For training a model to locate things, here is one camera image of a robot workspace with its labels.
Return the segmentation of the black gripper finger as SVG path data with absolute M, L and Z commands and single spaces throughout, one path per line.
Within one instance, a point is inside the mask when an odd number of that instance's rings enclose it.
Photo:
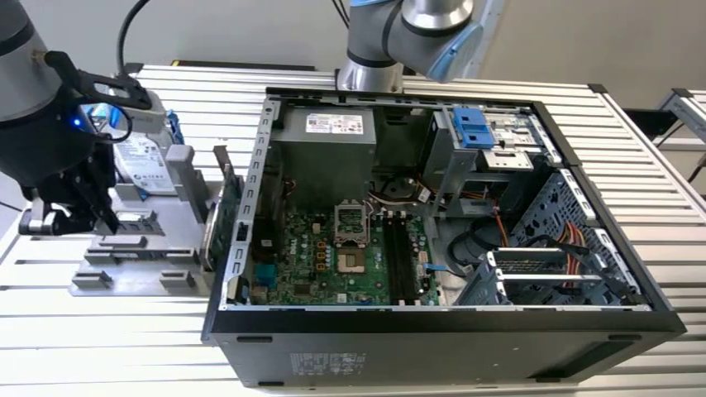
M 35 198 L 23 211 L 18 231 L 24 236 L 63 236 L 91 232 L 94 221 L 92 215 L 67 215 L 60 209 L 52 209 L 42 198 Z
M 92 215 L 94 229 L 116 234 L 119 220 L 110 195 L 110 188 L 116 184 L 114 163 L 80 162 L 64 175 L 74 200 L 67 204 L 70 215 Z

